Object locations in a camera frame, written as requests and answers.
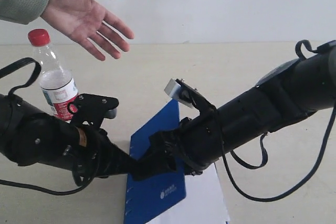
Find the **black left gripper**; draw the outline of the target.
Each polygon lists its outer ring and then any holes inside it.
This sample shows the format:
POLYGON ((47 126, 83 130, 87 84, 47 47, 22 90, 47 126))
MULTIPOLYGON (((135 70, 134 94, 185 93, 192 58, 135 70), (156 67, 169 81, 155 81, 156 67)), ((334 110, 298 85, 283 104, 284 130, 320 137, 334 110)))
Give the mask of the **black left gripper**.
POLYGON ((73 116, 68 124, 60 125, 64 150, 55 159, 55 167, 72 171, 77 177, 107 178, 130 173, 135 181, 176 173, 173 156, 147 156, 136 161, 110 141, 101 124, 106 109, 118 105, 117 98, 88 93, 70 102, 68 110, 73 116))

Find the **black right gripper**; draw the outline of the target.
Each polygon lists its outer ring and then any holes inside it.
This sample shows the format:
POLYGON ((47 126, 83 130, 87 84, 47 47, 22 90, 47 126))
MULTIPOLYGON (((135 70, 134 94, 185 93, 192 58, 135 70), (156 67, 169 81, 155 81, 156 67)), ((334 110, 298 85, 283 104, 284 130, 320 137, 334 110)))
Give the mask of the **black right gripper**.
POLYGON ((197 176, 224 154, 225 105, 216 107, 181 79, 182 96, 188 97, 199 114, 184 117, 177 128, 160 130, 149 137, 150 146, 140 157, 143 166, 176 166, 179 160, 185 175, 197 176))

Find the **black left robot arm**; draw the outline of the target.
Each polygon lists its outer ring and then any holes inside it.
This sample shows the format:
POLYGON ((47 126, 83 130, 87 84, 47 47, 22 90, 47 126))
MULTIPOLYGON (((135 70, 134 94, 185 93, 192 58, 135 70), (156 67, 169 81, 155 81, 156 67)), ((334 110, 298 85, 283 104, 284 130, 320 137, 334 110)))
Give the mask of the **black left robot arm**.
POLYGON ((110 141, 101 124, 113 118, 118 99, 84 93, 71 105, 76 111, 65 122, 21 97, 1 96, 1 153, 18 166, 40 163, 75 177, 130 174, 141 181, 162 174, 183 176, 181 162, 165 150, 146 147, 143 157, 134 158, 110 141))

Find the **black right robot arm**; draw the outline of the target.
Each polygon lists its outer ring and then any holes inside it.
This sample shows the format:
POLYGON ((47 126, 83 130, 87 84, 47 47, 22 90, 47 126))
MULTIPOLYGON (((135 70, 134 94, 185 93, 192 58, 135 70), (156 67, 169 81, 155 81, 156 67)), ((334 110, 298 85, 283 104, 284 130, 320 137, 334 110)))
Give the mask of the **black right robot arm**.
POLYGON ((172 171, 180 158, 203 171, 222 155, 267 132, 298 123, 335 103, 335 48, 320 46, 310 58, 299 57, 274 69, 256 85, 217 108, 185 83, 177 92, 200 111, 178 128, 150 136, 141 157, 155 173, 172 171))

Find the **person's open bare hand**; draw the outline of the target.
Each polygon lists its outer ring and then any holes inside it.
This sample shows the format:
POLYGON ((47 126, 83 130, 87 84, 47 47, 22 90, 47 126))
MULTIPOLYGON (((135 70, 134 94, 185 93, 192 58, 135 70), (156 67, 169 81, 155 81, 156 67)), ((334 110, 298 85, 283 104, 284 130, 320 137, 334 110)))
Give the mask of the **person's open bare hand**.
POLYGON ((134 39, 131 28, 95 0, 49 0, 41 18, 100 61, 105 52, 119 59, 134 39))

